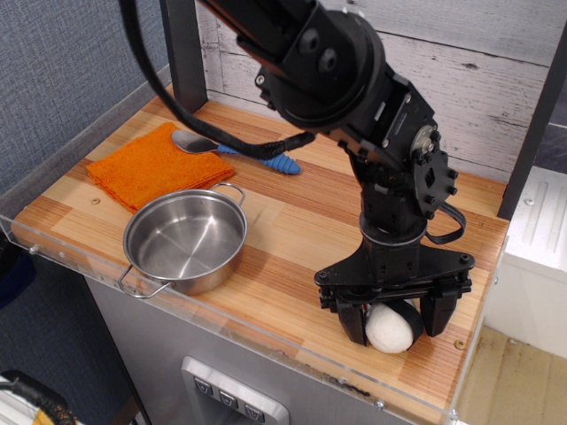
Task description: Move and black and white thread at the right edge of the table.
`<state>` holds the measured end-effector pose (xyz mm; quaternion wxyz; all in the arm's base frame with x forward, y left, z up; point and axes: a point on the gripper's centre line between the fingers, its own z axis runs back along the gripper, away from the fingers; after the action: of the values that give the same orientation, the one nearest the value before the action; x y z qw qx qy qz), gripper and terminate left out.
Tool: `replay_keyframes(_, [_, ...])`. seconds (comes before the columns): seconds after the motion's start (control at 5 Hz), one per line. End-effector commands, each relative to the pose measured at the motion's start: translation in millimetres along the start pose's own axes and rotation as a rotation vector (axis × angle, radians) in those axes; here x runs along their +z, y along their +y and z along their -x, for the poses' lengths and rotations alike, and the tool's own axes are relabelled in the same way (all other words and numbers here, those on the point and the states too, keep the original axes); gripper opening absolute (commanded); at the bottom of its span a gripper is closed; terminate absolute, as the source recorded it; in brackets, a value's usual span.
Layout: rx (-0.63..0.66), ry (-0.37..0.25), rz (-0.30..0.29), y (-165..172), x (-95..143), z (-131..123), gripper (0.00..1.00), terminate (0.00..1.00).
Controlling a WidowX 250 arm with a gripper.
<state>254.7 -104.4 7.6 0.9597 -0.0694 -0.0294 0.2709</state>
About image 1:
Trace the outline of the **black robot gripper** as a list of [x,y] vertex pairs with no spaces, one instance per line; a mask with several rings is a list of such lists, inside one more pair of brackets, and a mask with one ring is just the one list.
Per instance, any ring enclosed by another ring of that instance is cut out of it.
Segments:
[[458,238],[456,233],[433,236],[429,232],[407,242],[397,237],[374,241],[364,236],[354,254],[315,275],[321,306],[338,311],[349,339],[366,346],[363,304],[420,298],[425,331],[428,336],[438,336],[462,294],[471,290],[470,270],[475,258],[443,247]]

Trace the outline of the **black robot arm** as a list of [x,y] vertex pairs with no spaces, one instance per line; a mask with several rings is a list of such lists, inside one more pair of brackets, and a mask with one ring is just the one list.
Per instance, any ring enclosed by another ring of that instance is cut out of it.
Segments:
[[350,257],[315,275],[322,307],[349,339],[369,340],[370,311],[406,313],[416,335],[436,336],[471,287],[469,254],[433,236],[436,212],[466,220],[447,199],[457,172],[441,149],[434,112],[387,64],[373,27],[316,1],[210,1],[208,9],[260,63],[268,107],[297,128],[335,141],[361,186],[362,241]]

